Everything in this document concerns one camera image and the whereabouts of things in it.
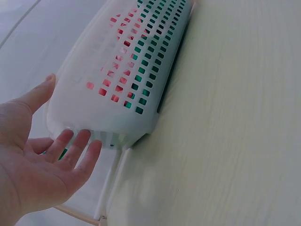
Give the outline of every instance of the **rectangular hole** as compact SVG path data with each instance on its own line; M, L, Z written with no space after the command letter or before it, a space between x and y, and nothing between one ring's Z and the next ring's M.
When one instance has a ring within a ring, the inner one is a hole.
M135 94L129 92L129 93L127 94L127 97L128 97L128 98L131 98L131 99L133 100L133 99L135 98Z
M142 78L139 75L136 75L135 80L138 81L138 82L141 82Z
M162 53L158 53L158 57L160 57L161 59L163 59L164 58L164 55L162 54Z
M149 87L149 88L152 88L153 84L150 81L147 81L146 86Z
M140 46L144 46L144 42L143 42L143 41L141 41L141 40L139 40L139 41L138 41L138 45L140 45Z
M128 101L125 101L124 104L123 104L123 106L126 107L126 108L128 108L128 109L130 109L131 106L132 106L132 104L130 102L128 102Z
M105 79L105 80L103 80L103 85L109 87L111 85L111 81Z
M155 51L155 49L153 48L153 47L151 47L151 46L149 46L148 48L147 48L150 52L154 52Z
M160 60L156 59L155 63L158 64L158 65L161 65L162 62Z
M119 97L117 95L113 94L111 97L111 100L117 103L119 101Z
M129 41L124 41L123 43L125 46L129 47L131 45L131 43Z
M148 97L150 95L150 92L148 90L144 89L142 91L142 94Z
M143 109L140 108L140 107L136 107L136 112L137 112L138 114L143 114Z
M153 67L152 67L152 70L153 70L154 72L158 73L159 68L157 68L156 66L153 66Z
M144 74L144 73L145 73L145 69L142 68L142 67L139 67L138 71L139 71L141 74Z
M151 54L146 53L144 56L148 59L151 59Z
M146 100L143 99L143 98L140 98L139 103L142 104L142 105L146 105Z
M107 94L107 91L105 89L103 89L103 88L100 88L99 91L98 91L98 93L100 95L102 95L102 96L105 96Z
M163 52L166 52L166 48L164 48L163 46L161 46L160 50L162 50Z
M151 79L155 80L156 79L156 76L152 73L150 73L150 76L149 76Z
M154 40L152 40L150 43L151 43L152 45L154 45L154 46L157 45L157 43L156 43Z
M140 53L140 52L141 52L141 49L138 48L138 47L135 47L135 51L136 51L137 53Z
M132 84L132 89L133 90L138 90L139 86L135 83Z
M121 77L121 78L119 79L119 82L121 82L122 84L126 84L126 83L127 83L127 79Z
M146 60L142 60L141 64L147 67L149 65L149 62L147 62Z

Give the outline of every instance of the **white floor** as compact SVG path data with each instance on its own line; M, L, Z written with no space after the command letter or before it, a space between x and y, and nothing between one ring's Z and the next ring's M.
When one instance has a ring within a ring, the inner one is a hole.
M0 0L0 103L56 73L86 25L106 0ZM31 137L47 136L42 111ZM103 150L91 179L68 202L94 215L115 151ZM85 225L51 209L25 216L18 225Z

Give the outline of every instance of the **fingernail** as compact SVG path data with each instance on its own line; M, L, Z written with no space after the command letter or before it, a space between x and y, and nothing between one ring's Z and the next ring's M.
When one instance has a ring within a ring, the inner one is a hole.
M45 81L51 81L54 78L54 74L50 74L49 76L46 77Z

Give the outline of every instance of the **square hole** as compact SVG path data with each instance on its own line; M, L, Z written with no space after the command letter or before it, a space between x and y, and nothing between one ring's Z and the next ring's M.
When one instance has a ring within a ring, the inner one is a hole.
M139 103L142 105L146 105L146 100L143 98L140 98Z
M158 64L158 65L161 65L162 62L160 60L156 59L155 63Z
M111 81L105 79L105 80L103 80L103 85L109 87L111 85Z
M156 66L153 66L153 67L152 67L152 70L153 70L154 72L158 73L159 68L157 68Z
M127 94L127 97L128 97L128 98L131 98L131 99L134 99L134 98L135 98L135 94L129 92L129 93Z
M150 73L150 76L149 76L151 79L155 80L156 79L156 76L152 73Z
M135 83L132 84L132 89L138 90L138 88L139 88L139 86L137 84L135 84Z
M134 28L131 30L131 33L134 33L134 34L137 34L138 33L138 31L137 30L135 30Z
M122 61L122 60L123 60L123 56L118 56L118 55L117 55L117 56L115 57L115 59L118 60L118 61Z
M140 108L140 107L136 107L136 112L137 112L138 114L143 114L143 109Z
M111 100L117 103L119 101L119 97L113 94Z
M131 108L132 104L128 101L125 101L123 106L126 107L126 108Z
M140 72L141 74L144 74L144 73L145 73L145 69L144 69L144 68L141 68L141 67L139 67L139 69L138 69L138 72Z
M141 82L142 78L139 75L136 75L135 80Z
M134 60L137 60L137 59L138 59L138 56L135 55L135 54L132 54L132 55L131 55L131 58L134 59Z
M121 52L121 53L127 53L127 49L126 49L126 48L123 48L123 47L121 47L121 48L120 48L120 52Z
M152 40L150 43L151 43L152 45L154 45L154 46L157 45L157 43L156 43L154 40Z
M144 56L148 59L151 59L151 54L149 54L149 53L146 53Z
M160 50L162 50L163 52L166 52L166 48L164 48L163 46L161 46Z
M153 85L152 85L151 82L147 81L147 82L146 82L146 86L149 87L149 88L152 88Z
M148 97L150 95L150 92L148 90L144 89L142 91L142 94Z
M103 88L100 88L99 91L98 91L98 93L100 95L102 95L102 96L105 96L107 94L107 91L105 89L103 89Z
M123 91L123 88L121 86L116 86L115 91L121 93Z
M123 78L123 77L121 77L121 78L119 79L119 81L120 81L122 84L126 84L126 83L127 83L127 79L126 79L126 78Z
M107 75L110 77L114 77L115 73L114 73L114 71L109 70Z
M137 53L140 53L140 52L141 52L141 49L138 48L138 47L135 47L135 51L136 51Z
M125 70L123 73L124 73L125 75L129 76L129 75L131 74L131 71L130 71L130 70Z
M139 40L139 41L138 41L138 45L144 46L144 42Z
M158 57L160 57L161 59L163 59L164 58L164 55L162 54L162 53L158 53Z
M88 89L93 89L93 88L94 88L94 84L91 83L91 82L87 82L86 87L87 87Z
M142 60L141 64L143 64L144 66L149 65L149 62L147 62L146 60Z
M131 45L131 43L129 41L124 41L123 43L125 46L129 47Z
M155 51L155 49L153 48L153 47L151 47L151 46L149 46L148 48L147 48L150 52L154 52Z

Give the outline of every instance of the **light wooden surface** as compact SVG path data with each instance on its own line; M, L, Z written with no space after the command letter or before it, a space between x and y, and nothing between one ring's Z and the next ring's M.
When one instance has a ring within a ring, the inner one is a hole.
M301 1L203 0L109 226L301 225Z

